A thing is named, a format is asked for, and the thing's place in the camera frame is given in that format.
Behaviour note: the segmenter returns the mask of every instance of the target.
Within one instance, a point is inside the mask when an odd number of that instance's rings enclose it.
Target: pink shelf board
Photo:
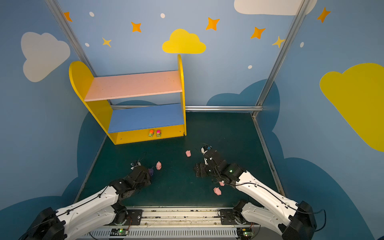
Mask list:
[[[85,101],[182,92],[179,71],[94,78]]]

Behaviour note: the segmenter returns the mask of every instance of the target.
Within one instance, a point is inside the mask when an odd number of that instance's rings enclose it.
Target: white cloud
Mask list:
[[[311,0],[305,14],[317,0]],[[235,10],[242,14],[296,15],[301,0],[235,0]]]
[[[49,33],[27,32],[22,36],[22,51],[26,58],[24,75],[31,82],[43,80],[71,54],[66,42],[58,41]]]

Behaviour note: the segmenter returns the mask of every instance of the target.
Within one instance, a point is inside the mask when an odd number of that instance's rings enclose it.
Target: yellow bottom shelf board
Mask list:
[[[153,128],[153,137],[148,136],[150,130],[151,129],[141,129],[128,132],[116,132],[110,133],[109,135],[115,145],[184,136],[184,125]],[[157,130],[161,131],[161,137],[156,137]]]

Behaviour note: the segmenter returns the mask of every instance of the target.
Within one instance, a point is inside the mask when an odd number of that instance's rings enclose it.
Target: blue shelf board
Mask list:
[[[181,103],[113,110],[108,133],[184,124]]]

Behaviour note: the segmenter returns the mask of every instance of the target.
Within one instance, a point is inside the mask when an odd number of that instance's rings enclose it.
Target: robotic arm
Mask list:
[[[129,216],[120,202],[150,184],[148,169],[136,166],[125,178],[112,181],[82,201],[56,211],[41,211],[20,239],[74,240],[106,224],[123,225]]]
[[[205,145],[201,152],[204,163],[197,163],[194,167],[197,177],[215,177],[219,182],[248,194],[265,207],[241,201],[233,209],[239,221],[258,223],[277,232],[284,240],[312,239],[317,225],[308,203],[302,201],[298,204],[280,195],[237,164],[228,164],[211,146]]]

